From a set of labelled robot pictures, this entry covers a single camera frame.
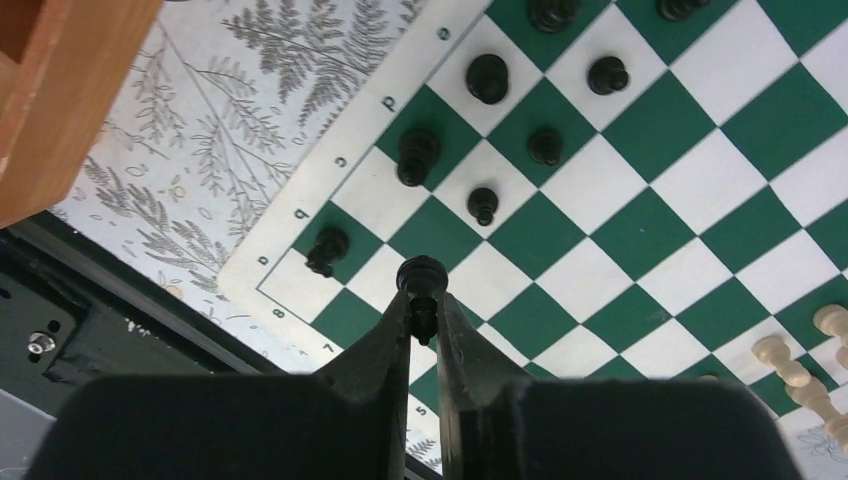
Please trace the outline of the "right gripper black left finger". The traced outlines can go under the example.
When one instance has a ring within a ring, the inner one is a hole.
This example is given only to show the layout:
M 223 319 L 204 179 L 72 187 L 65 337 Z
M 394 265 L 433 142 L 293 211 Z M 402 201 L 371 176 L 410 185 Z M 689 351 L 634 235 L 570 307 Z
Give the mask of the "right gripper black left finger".
M 409 297 L 309 375 L 112 376 L 62 407 L 30 479 L 400 479 Z

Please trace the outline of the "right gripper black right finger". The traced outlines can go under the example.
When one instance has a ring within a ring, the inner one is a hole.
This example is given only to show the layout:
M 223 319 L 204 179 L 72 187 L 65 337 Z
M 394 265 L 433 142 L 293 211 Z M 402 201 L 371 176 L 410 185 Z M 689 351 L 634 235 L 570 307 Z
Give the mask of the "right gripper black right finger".
M 538 378 L 438 302 L 447 479 L 797 479 L 774 421 L 721 380 Z

